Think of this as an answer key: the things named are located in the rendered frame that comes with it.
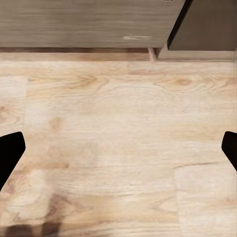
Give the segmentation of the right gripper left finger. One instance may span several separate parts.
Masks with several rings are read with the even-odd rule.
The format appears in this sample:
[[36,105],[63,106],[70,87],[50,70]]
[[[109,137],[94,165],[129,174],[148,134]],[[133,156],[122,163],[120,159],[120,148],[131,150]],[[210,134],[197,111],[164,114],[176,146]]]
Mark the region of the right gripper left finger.
[[0,190],[26,150],[22,132],[0,137]]

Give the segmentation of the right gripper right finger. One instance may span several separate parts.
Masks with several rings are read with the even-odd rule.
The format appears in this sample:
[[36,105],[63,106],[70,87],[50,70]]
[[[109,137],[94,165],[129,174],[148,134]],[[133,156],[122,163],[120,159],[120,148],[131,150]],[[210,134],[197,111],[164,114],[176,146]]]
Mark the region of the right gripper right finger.
[[225,131],[221,149],[237,171],[237,133]]

